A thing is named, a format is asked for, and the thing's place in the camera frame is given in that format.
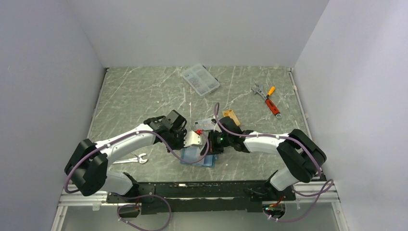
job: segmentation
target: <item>white metal frame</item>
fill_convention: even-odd
[[[307,125],[307,120],[305,113],[302,108],[302,104],[300,102],[299,94],[297,92],[297,87],[294,83],[293,79],[293,68],[288,68],[287,69],[289,77],[291,78],[292,84],[293,84],[293,90],[296,95],[296,99],[299,103],[299,107],[302,113],[303,121],[306,127],[306,132],[310,138],[312,138],[309,130],[309,126]],[[98,101],[95,106],[95,110],[93,113],[92,121],[91,121],[91,126],[88,131],[88,138],[91,133],[91,128],[93,121],[95,119],[95,115],[97,112],[97,108],[101,99],[101,92],[103,90],[103,87],[106,82],[106,75],[105,78],[103,79],[102,87],[99,92],[99,97]],[[323,186],[324,182],[322,181],[313,181],[310,183],[297,183],[294,185],[294,188],[296,191],[301,192],[303,194],[313,194],[317,193],[320,191],[321,187]],[[73,184],[68,185],[69,190],[74,190],[76,189],[76,186]],[[57,207],[57,212],[54,218],[54,223],[52,224],[51,231],[60,231],[63,227],[65,215],[67,212],[67,209],[69,206],[91,206],[92,210],[99,210],[100,206],[119,206],[119,205],[124,205],[124,204],[108,204],[106,203],[106,197],[108,196],[108,193],[105,191],[97,191],[95,194],[91,196],[83,196],[80,192],[75,192],[73,194],[67,194],[64,190],[62,190],[60,201],[58,203]],[[303,197],[296,195],[296,200],[295,201],[285,201],[285,203],[297,203],[298,209],[300,208],[300,204],[303,203],[311,203],[316,199],[316,197]],[[265,201],[263,202],[264,204],[272,204],[274,203],[273,201]],[[333,185],[327,192],[323,193],[319,200],[318,203],[331,203],[333,207],[333,211],[336,217],[337,224],[339,226],[340,231],[349,231],[349,227],[347,225],[347,221],[344,216],[343,209],[341,207],[339,195],[337,194],[336,186]]]

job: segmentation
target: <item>clear plastic container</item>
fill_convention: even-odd
[[[205,96],[219,87],[219,82],[201,64],[183,71],[181,76],[201,96]]]

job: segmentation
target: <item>red handle tool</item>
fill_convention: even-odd
[[[268,105],[270,111],[276,116],[276,118],[282,118],[281,113],[279,112],[278,108],[275,106],[274,103],[270,99],[265,100],[265,103]]]

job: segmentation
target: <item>orange handle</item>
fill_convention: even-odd
[[[265,103],[268,105],[271,112],[276,116],[279,113],[278,108],[272,103],[270,99],[265,100]]]

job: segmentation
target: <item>wrench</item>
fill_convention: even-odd
[[[113,162],[112,164],[114,165],[114,164],[124,164],[124,163],[132,163],[132,162],[136,162],[139,164],[145,164],[148,161],[148,159],[145,159],[145,160],[142,159],[142,156],[145,156],[146,153],[142,153],[140,155],[135,155],[135,154],[133,155],[135,156],[134,158],[118,160],[118,161]]]
[[[264,87],[262,84],[258,84],[255,82],[255,86],[251,87],[251,90],[254,91],[254,94],[256,95],[257,93],[264,99],[265,103],[271,110],[271,112],[276,116],[278,119],[282,119],[282,114],[279,112],[278,108],[275,106],[275,104],[272,103],[270,99],[268,99],[267,95],[264,93]]]

